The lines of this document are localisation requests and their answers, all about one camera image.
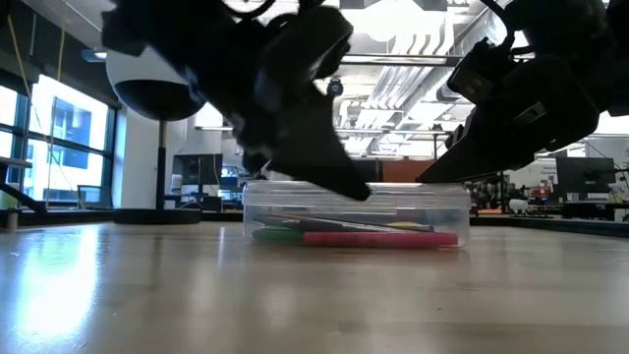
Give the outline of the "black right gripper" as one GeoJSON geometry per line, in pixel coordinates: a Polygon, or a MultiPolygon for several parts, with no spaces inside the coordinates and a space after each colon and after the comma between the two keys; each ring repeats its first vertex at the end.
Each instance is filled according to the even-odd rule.
{"type": "Polygon", "coordinates": [[[556,57],[518,64],[490,107],[477,107],[447,152],[418,183],[461,183],[531,163],[592,133],[600,112],[569,65],[556,57]]]}

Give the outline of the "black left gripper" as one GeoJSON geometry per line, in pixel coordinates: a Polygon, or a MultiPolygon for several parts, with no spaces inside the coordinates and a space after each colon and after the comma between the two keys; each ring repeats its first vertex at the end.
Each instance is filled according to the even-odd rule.
{"type": "Polygon", "coordinates": [[[260,68],[271,40],[266,25],[225,9],[198,11],[202,37],[196,85],[234,127],[250,172],[263,167],[354,201],[372,191],[333,126],[333,98],[314,81],[291,86],[260,68]]]}

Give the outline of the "clear plastic supply box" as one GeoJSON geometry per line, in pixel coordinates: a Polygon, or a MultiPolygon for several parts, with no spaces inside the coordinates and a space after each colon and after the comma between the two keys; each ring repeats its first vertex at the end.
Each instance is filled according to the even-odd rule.
{"type": "Polygon", "coordinates": [[[416,222],[432,225],[432,232],[453,233],[459,237],[459,245],[456,247],[438,247],[423,249],[456,249],[466,245],[469,239],[470,223],[466,220],[469,213],[461,208],[395,208],[375,206],[341,206],[341,207],[306,207],[306,206],[248,206],[244,213],[244,234],[253,241],[265,245],[277,246],[306,246],[300,244],[263,243],[256,241],[252,232],[260,227],[256,222],[259,216],[272,213],[296,214],[302,216],[320,216],[356,221],[368,221],[374,223],[391,223],[399,221],[416,222]]]}

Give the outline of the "clear plastic container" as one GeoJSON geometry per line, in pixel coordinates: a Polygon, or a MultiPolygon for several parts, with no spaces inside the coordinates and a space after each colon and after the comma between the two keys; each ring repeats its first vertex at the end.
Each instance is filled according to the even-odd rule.
{"type": "Polygon", "coordinates": [[[457,184],[369,183],[371,194],[355,201],[302,181],[251,181],[242,203],[252,206],[332,207],[366,206],[395,208],[461,208],[471,206],[468,191],[457,184]]]}

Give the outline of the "yellow-green crayon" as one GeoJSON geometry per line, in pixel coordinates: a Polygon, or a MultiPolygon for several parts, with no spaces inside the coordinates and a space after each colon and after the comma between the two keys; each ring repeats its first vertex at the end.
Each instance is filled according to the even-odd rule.
{"type": "Polygon", "coordinates": [[[406,229],[406,230],[423,230],[423,231],[433,231],[434,228],[432,225],[425,225],[416,222],[408,222],[408,221],[399,221],[399,222],[391,222],[387,223],[388,227],[406,229]]]}

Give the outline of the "pink marker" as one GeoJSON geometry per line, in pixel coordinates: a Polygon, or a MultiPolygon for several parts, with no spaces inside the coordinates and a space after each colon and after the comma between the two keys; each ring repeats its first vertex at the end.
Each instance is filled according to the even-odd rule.
{"type": "Polygon", "coordinates": [[[306,246],[422,249],[456,247],[459,237],[444,232],[306,232],[306,246]]]}

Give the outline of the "dark computer monitor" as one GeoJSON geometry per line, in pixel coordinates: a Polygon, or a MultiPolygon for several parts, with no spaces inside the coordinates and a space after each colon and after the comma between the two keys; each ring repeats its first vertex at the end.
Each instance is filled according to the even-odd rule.
{"type": "Polygon", "coordinates": [[[616,182],[612,158],[558,157],[558,191],[567,194],[608,194],[616,182]]]}
{"type": "Polygon", "coordinates": [[[172,172],[182,177],[183,185],[218,185],[222,161],[221,153],[176,154],[172,172]]]}

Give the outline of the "linear ceiling light fixture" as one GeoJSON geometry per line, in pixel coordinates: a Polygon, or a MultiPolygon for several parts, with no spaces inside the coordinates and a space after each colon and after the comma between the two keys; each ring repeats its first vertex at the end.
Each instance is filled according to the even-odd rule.
{"type": "Polygon", "coordinates": [[[348,54],[343,57],[343,65],[359,66],[401,66],[401,67],[456,67],[462,56],[449,55],[379,55],[348,54]]]}

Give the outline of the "white globe lamp black stand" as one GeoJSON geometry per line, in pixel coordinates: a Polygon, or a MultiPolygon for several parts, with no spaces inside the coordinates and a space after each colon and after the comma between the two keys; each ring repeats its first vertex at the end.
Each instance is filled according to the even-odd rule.
{"type": "Polygon", "coordinates": [[[187,225],[201,221],[198,209],[166,208],[166,128],[170,122],[187,119],[202,109],[193,101],[186,82],[150,47],[140,54],[107,52],[109,82],[118,98],[143,118],[158,123],[154,206],[119,208],[113,221],[127,225],[187,225]]]}

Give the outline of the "orange partition wall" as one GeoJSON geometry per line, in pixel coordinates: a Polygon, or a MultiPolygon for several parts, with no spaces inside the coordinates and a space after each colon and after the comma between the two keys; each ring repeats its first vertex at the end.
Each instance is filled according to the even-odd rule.
{"type": "Polygon", "coordinates": [[[431,165],[433,160],[403,158],[382,161],[382,181],[385,183],[415,183],[431,165]]]}

